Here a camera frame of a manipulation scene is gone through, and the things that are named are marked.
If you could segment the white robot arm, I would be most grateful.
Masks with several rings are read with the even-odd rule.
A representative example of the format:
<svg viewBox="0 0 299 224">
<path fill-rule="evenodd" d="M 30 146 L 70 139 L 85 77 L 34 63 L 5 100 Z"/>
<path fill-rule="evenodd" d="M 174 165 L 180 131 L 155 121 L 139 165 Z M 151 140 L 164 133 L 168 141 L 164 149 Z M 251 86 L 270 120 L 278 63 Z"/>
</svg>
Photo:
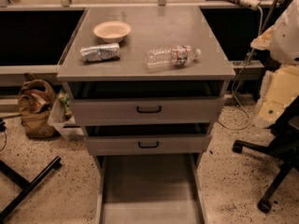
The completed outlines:
<svg viewBox="0 0 299 224">
<path fill-rule="evenodd" d="M 299 64 L 299 0 L 292 0 L 273 25 L 270 55 L 283 64 Z"/>
</svg>

